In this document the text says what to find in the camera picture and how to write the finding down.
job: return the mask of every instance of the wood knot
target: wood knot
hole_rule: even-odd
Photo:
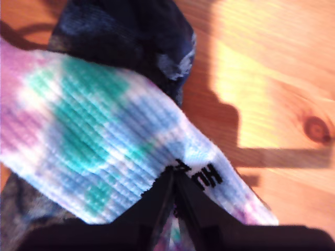
[[[304,132],[314,142],[327,144],[331,141],[330,131],[326,123],[318,117],[311,116],[306,118]]]

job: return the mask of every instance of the tie-dye fabric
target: tie-dye fabric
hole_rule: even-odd
[[[1,161],[85,222],[113,221],[166,166],[182,163],[242,223],[277,223],[220,149],[147,78],[4,40],[1,53]]]

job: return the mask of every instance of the wooden floor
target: wooden floor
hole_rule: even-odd
[[[45,48],[65,3],[2,0],[1,18],[18,43],[23,37],[27,47]],[[177,4],[197,34],[187,116],[280,223],[335,239],[335,2]]]

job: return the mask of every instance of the huf logo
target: huf logo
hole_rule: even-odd
[[[188,172],[191,171],[192,169],[187,166],[184,162],[182,162],[180,159],[176,159],[176,161],[178,162],[177,166],[169,166],[169,167],[173,167],[176,170],[180,170],[183,172]],[[221,184],[223,182],[221,176],[219,175],[219,173],[216,171],[216,169],[214,168],[213,164],[209,163],[207,165],[207,167],[203,167],[201,168],[201,171],[196,172],[194,175],[191,176],[191,180],[194,181],[194,183],[202,190],[205,190],[205,187],[215,187],[216,186],[216,182],[218,184]]]

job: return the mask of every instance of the fabric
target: fabric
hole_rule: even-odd
[[[195,43],[193,29],[171,0],[69,0],[48,49],[137,71],[180,106]],[[37,226],[75,217],[15,173],[1,202],[2,250],[14,250]]]
[[[168,165],[245,224],[276,224],[217,146],[149,79],[2,40],[2,162],[87,223],[113,221]]]
[[[48,49],[136,71],[180,106],[195,44],[192,27],[172,0],[71,0]]]

